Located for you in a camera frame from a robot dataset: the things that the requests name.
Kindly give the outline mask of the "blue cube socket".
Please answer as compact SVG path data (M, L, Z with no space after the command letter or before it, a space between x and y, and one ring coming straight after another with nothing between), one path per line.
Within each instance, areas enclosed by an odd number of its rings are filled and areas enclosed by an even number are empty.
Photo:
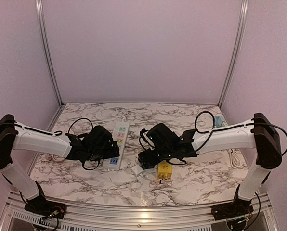
M140 166L143 170L153 169L155 166L149 163L140 163Z

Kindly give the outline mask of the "white usb charger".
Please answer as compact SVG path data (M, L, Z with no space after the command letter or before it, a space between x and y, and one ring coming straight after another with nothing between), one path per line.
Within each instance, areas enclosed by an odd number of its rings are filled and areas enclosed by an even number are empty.
M140 165L135 165L131 168L131 171L137 177L144 172L144 169Z

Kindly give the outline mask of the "yellow cube socket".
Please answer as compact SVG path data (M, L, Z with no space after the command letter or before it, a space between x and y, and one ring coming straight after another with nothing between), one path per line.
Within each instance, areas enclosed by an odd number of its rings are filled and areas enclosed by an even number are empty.
M172 176L172 165L166 161L162 161L157 167L157 179L167 180Z

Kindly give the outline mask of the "white multicolour power strip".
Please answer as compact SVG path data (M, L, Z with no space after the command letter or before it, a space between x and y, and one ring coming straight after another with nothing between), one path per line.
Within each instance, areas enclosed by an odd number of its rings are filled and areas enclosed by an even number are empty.
M117 121L115 123L114 129L113 129L113 138L115 141L117 141L117 145L119 148L119 157L112 157L107 162L107 169L109 171L119 171L122 164L122 157L125 150L125 145L127 141L127 136L129 132L130 124L125 119L122 121Z

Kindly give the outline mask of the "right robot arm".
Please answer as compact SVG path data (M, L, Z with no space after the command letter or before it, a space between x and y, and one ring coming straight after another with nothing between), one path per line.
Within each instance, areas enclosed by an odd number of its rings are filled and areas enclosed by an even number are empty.
M138 161L143 169L148 169L162 161L169 163L173 158L178 159L180 165L185 165L186 158L199 154L228 149L256 149L255 160L238 186L234 200L228 204L228 212L237 216L251 204L256 190L270 172L282 163L287 150L281 148L279 130L287 135L283 128L271 124L262 113L255 113L252 119L231 126L206 131L194 127L184 131L181 136L164 123L159 123L150 130L141 130L139 140L147 144L151 142L152 145L138 154Z

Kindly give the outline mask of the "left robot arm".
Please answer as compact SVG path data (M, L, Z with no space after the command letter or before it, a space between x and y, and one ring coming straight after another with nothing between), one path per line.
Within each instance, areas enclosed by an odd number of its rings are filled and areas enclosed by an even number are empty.
M41 186L32 180L11 157L13 150L28 150L53 154L66 160L96 161L119 157L119 147L112 134L102 126L92 127L89 133L48 132L25 126L6 114L0 120L0 173L26 198L29 208L46 214L50 201Z

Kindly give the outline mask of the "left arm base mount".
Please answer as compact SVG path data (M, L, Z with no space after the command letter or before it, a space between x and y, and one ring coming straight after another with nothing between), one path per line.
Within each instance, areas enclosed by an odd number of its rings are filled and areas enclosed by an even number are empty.
M65 212L66 212L66 204L58 203L58 202L52 202L52 201L46 201L45 203L37 202L36 204L26 202L25 204L25 210L42 215L43 217L50 217L50 214L53 214L55 211L58 212L55 216L58 219L63 219Z

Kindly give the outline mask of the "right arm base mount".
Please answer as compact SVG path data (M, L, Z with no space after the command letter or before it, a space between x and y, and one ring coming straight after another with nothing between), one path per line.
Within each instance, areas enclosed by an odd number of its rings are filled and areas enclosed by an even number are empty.
M219 205L213 205L211 207L211 213L214 216L215 220L234 218L252 213L253 211L253 206L249 202L247 202L246 204L229 202Z

